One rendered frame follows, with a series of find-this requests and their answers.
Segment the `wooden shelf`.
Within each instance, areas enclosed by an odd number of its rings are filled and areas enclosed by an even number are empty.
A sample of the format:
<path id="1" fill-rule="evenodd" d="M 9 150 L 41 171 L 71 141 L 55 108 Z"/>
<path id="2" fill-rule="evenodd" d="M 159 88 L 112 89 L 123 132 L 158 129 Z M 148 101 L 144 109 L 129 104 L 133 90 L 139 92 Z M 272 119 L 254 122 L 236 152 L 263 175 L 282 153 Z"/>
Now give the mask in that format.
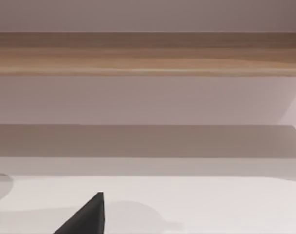
<path id="1" fill-rule="evenodd" d="M 0 32 L 0 76 L 296 77 L 296 33 Z"/>

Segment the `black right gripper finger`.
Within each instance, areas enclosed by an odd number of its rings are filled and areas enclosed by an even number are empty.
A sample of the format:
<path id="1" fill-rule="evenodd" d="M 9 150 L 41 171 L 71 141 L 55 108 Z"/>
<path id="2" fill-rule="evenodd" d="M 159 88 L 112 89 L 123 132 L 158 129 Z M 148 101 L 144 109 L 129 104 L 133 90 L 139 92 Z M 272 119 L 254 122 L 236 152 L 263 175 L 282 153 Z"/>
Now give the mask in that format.
<path id="1" fill-rule="evenodd" d="M 53 234 L 104 234 L 104 193 L 98 192 Z"/>

